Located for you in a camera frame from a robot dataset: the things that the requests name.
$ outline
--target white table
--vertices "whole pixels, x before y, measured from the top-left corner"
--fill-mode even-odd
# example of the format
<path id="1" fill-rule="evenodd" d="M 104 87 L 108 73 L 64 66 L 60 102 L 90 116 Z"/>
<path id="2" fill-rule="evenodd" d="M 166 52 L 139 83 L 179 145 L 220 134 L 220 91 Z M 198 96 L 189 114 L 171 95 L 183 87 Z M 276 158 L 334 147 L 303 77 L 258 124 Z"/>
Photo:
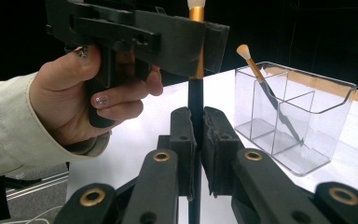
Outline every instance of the white table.
<path id="1" fill-rule="evenodd" d="M 227 71 L 204 79 L 204 105 L 225 112 L 233 124 L 235 72 Z M 174 109 L 187 106 L 187 83 L 165 87 L 159 97 L 144 99 L 140 117 L 116 127 L 111 141 L 99 158 L 72 162 L 69 171 L 67 200 L 77 190 L 91 183 L 105 183 L 115 189 L 135 178 L 145 155 L 156 149 L 158 136 L 170 134 L 170 115 Z M 239 134 L 246 147 L 255 147 Z M 281 169 L 300 187 L 314 192 L 319 183 L 337 181 L 358 189 L 358 102 L 353 102 L 333 160 L 318 170 L 298 177 Z M 200 223 L 237 223 L 230 205 L 231 198 L 209 195 L 203 174 Z M 187 224 L 187 200 L 180 197 L 179 223 Z"/>

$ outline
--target white cable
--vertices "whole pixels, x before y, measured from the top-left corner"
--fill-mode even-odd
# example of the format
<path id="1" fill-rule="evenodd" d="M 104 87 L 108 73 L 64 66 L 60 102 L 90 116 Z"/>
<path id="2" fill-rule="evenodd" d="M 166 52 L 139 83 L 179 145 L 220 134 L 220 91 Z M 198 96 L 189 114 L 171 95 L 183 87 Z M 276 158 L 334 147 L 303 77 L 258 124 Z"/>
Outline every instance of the white cable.
<path id="1" fill-rule="evenodd" d="M 29 224 L 30 222 L 34 221 L 35 219 L 37 219 L 37 218 L 39 218 L 39 217 L 45 215 L 47 212 L 50 212 L 50 211 L 52 211 L 52 210 L 54 210 L 54 209 L 58 209 L 58 208 L 62 208 L 62 205 L 59 205 L 59 206 L 50 208 L 48 211 L 45 211 L 44 213 L 41 213 L 41 214 L 37 215 L 36 217 L 34 217 L 34 218 L 31 219 L 30 221 L 26 222 L 25 224 Z"/>
<path id="2" fill-rule="evenodd" d="M 11 221 L 11 222 L 5 222 L 3 224 L 15 224 L 15 223 L 24 223 L 24 224 L 29 224 L 31 223 L 32 221 L 45 221 L 47 224 L 49 224 L 48 220 L 45 219 L 45 218 L 39 218 L 43 215 L 45 215 L 46 213 L 52 211 L 52 210 L 55 210 L 55 209 L 58 209 L 58 208 L 62 208 L 62 205 L 59 205 L 59 206 L 56 206 L 56 207 L 52 207 L 50 208 L 49 210 L 37 215 L 36 217 L 34 217 L 33 219 L 29 219 L 29 220 L 21 220 L 21 221 Z"/>
<path id="3" fill-rule="evenodd" d="M 50 224 L 47 219 L 45 218 L 37 218 L 37 219 L 29 219 L 29 220 L 21 220 L 21 221 L 12 221 L 12 222 L 5 222 L 3 224 L 14 224 L 14 223 L 29 223 L 30 221 L 45 221 L 46 224 Z"/>

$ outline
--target sleeve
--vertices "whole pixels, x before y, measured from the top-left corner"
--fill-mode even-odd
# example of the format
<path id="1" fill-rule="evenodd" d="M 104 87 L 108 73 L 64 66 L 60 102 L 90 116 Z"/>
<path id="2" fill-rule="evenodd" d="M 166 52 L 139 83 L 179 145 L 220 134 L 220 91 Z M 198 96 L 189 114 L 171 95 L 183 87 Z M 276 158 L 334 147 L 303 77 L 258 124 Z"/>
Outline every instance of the sleeve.
<path id="1" fill-rule="evenodd" d="M 0 175 L 96 157 L 108 144 L 110 133 L 68 148 L 59 145 L 31 107 L 29 87 L 34 76 L 0 81 Z"/>

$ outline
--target finger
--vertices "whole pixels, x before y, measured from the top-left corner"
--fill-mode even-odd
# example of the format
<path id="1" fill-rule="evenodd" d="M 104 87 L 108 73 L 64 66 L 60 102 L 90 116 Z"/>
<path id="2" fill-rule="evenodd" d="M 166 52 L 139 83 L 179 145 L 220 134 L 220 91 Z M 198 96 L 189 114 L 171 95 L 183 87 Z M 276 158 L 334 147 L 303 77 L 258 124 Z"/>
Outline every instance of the finger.
<path id="1" fill-rule="evenodd" d="M 101 56 L 98 48 L 88 46 L 87 50 L 77 49 L 53 62 L 45 63 L 36 78 L 41 80 L 40 83 L 45 89 L 61 91 L 95 77 L 100 63 Z"/>
<path id="2" fill-rule="evenodd" d="M 163 86 L 161 82 L 161 73 L 159 72 L 159 68 L 152 68 L 152 71 L 150 72 L 146 80 L 146 89 L 150 94 L 155 96 L 162 94 Z"/>
<path id="3" fill-rule="evenodd" d="M 95 93 L 91 97 L 91 104 L 95 108 L 107 108 L 144 99 L 147 95 L 145 83 L 139 78 L 133 78 L 130 82 L 121 86 Z"/>
<path id="4" fill-rule="evenodd" d="M 125 120 L 137 118 L 144 110 L 141 100 L 114 105 L 103 109 L 98 109 L 99 116 L 112 120 Z"/>

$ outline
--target black background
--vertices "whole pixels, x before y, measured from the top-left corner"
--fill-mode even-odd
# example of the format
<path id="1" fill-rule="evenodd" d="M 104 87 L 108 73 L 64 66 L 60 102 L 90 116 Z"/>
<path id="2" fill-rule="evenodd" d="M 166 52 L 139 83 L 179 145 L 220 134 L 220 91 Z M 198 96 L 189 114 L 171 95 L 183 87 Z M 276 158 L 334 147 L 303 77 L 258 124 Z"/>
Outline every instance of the black background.
<path id="1" fill-rule="evenodd" d="M 138 0 L 188 17 L 187 1 Z M 358 0 L 207 0 L 205 20 L 230 26 L 221 71 L 273 62 L 358 84 Z M 44 0 L 0 1 L 0 80 L 37 71 L 64 54 L 46 32 Z"/>

